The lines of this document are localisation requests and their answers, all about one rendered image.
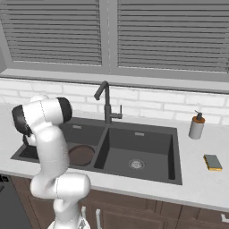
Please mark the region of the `brown cupboard door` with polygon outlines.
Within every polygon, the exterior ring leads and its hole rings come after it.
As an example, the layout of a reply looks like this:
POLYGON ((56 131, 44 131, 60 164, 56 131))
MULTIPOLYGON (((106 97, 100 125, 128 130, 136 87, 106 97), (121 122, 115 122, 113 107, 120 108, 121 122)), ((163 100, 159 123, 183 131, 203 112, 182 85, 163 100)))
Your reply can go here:
POLYGON ((172 214, 177 219, 175 229, 229 229, 229 222, 222 219, 229 219, 229 212, 175 205, 172 214))
POLYGON ((105 191, 91 191, 87 197, 93 229, 97 229, 96 210, 100 209, 102 229, 160 229, 161 219, 146 210, 146 200, 113 194, 105 191))
POLYGON ((31 179, 18 176, 11 179, 32 229, 47 229, 55 220, 53 201, 35 198, 30 192, 31 179))

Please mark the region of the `dark grey tap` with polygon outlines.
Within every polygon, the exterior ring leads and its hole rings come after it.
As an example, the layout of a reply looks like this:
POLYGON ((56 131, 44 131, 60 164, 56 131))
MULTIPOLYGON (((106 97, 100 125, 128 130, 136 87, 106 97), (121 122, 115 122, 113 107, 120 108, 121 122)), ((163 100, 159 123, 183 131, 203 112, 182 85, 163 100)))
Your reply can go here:
POLYGON ((102 92, 105 92, 105 105, 104 105, 104 112, 105 112, 105 124, 111 124, 113 119, 122 119, 123 113, 113 113, 112 108, 110 105, 110 94, 109 94, 109 83, 107 81, 103 81, 98 90, 96 91, 94 98, 96 100, 100 100, 100 96, 102 92))

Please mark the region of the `grey and yellow sponge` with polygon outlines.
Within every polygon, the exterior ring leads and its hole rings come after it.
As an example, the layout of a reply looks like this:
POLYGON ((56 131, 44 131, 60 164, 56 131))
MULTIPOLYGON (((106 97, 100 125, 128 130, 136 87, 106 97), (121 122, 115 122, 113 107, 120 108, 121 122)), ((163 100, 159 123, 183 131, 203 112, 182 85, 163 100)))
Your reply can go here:
POLYGON ((221 171, 223 169, 216 155, 205 155, 203 158, 209 171, 221 171))

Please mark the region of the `grey window blind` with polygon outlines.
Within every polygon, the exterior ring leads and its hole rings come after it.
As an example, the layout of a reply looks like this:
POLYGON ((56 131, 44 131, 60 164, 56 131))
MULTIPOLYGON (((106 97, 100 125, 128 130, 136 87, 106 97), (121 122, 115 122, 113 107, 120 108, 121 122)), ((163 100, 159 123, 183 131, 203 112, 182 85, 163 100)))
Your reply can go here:
POLYGON ((99 0, 0 0, 15 62, 102 64, 99 0))
POLYGON ((229 72, 229 0, 117 0, 117 63, 229 72))

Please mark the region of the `dark grey dishwasher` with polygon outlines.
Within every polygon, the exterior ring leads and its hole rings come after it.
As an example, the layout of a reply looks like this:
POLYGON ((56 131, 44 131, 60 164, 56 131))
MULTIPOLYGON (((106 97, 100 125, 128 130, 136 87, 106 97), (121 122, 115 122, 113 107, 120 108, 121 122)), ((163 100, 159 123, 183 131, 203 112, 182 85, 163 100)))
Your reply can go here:
POLYGON ((0 174, 0 229, 32 229, 8 175, 0 174))

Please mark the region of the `grey soap dispenser orange collar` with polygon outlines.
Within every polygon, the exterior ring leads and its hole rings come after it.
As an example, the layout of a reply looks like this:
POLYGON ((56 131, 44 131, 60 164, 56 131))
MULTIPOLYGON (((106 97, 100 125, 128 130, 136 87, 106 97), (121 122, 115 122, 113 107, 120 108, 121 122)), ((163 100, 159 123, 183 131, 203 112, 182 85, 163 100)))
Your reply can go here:
POLYGON ((189 130, 189 137, 193 140, 199 140, 205 124, 205 118, 201 112, 197 112, 196 115, 192 117, 191 126, 189 130))

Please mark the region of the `dark brown round pan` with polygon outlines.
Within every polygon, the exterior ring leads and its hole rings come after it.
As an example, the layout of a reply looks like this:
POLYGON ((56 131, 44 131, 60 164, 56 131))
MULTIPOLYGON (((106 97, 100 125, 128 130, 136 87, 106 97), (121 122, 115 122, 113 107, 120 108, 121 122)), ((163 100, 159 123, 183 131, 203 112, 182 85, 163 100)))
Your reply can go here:
POLYGON ((69 158, 72 165, 89 165, 94 157, 95 150, 88 145, 79 145, 70 149, 69 158))

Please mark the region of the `dark grey double sink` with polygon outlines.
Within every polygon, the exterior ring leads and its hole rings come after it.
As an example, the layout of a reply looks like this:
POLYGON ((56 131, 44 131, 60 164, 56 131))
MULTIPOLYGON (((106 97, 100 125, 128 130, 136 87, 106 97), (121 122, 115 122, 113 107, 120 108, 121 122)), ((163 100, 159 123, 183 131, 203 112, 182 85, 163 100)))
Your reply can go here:
POLYGON ((82 171, 112 174, 154 182, 182 184, 177 130, 138 123, 72 118, 60 125, 68 149, 88 145, 95 150, 82 171))

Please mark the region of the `grey window frame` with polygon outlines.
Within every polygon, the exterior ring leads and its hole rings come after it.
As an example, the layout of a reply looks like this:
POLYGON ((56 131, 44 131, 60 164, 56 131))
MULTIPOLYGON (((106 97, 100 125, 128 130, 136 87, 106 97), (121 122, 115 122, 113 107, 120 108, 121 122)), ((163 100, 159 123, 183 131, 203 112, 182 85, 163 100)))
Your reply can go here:
POLYGON ((7 78, 98 84, 121 87, 176 89, 226 93, 229 72, 121 67, 117 63, 117 0, 99 0, 102 64, 49 64, 15 62, 0 22, 0 72, 7 78))

